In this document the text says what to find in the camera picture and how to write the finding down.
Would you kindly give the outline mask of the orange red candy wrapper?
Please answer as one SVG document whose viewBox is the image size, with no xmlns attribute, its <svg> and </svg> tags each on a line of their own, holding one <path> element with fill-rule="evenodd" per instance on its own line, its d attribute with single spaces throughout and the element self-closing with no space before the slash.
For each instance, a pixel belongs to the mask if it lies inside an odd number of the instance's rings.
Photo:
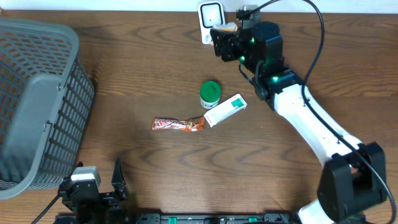
<svg viewBox="0 0 398 224">
<path fill-rule="evenodd" d="M 204 117 L 177 120 L 169 118 L 154 118 L 151 130 L 157 129 L 178 129 L 185 132 L 201 131 L 205 123 Z"/>
</svg>

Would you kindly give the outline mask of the orange snack packet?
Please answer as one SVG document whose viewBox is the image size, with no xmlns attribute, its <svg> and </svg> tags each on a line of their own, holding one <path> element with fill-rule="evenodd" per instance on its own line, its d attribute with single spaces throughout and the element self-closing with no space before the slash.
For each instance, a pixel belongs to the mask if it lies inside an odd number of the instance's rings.
<svg viewBox="0 0 398 224">
<path fill-rule="evenodd" d="M 234 22 L 229 22 L 227 24 L 214 25 L 210 29 L 211 45 L 215 46 L 216 41 L 219 39 L 220 32 L 236 32 L 237 29 L 238 29 L 238 26 Z"/>
</svg>

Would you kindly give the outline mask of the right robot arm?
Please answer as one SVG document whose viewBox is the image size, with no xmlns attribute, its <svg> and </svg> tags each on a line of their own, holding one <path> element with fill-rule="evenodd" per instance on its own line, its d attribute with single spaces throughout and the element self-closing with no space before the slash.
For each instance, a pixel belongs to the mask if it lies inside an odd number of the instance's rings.
<svg viewBox="0 0 398 224">
<path fill-rule="evenodd" d="M 249 70 L 256 95 L 304 138 L 322 165 L 317 198 L 295 215 L 297 223 L 362 223 L 361 212 L 383 203 L 386 159 L 375 142 L 363 144 L 345 131 L 284 63 L 279 26 L 259 22 L 248 29 L 210 30 L 215 54 Z"/>
</svg>

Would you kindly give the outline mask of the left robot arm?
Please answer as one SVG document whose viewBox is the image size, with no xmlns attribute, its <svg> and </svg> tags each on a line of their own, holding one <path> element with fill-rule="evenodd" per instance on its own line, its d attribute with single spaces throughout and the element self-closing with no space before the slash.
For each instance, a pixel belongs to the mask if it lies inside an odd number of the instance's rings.
<svg viewBox="0 0 398 224">
<path fill-rule="evenodd" d="M 101 193 L 100 183 L 98 168 L 79 162 L 58 188 L 58 196 L 71 214 L 57 215 L 54 223 L 129 223 L 129 212 L 122 204 L 129 199 L 129 192 L 119 159 L 115 162 L 111 179 L 114 190 Z"/>
</svg>

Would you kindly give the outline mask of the green lid white jar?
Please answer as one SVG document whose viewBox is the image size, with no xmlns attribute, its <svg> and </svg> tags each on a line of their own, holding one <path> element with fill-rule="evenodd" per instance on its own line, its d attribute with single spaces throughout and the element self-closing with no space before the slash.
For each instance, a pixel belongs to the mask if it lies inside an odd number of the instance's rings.
<svg viewBox="0 0 398 224">
<path fill-rule="evenodd" d="M 210 110 L 216 107 L 221 98 L 221 87 L 217 82 L 207 81 L 200 88 L 200 104 Z"/>
</svg>

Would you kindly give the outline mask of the white green Panadol box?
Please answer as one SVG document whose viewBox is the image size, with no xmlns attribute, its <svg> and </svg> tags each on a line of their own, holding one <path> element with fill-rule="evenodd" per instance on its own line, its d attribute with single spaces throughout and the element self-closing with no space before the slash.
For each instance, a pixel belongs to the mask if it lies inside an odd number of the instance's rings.
<svg viewBox="0 0 398 224">
<path fill-rule="evenodd" d="M 213 109 L 207 111 L 204 114 L 204 118 L 212 128 L 218 123 L 224 121 L 226 118 L 229 118 L 231 115 L 245 109 L 247 105 L 248 104 L 244 98 L 238 93 L 232 96 L 230 99 L 217 105 Z"/>
</svg>

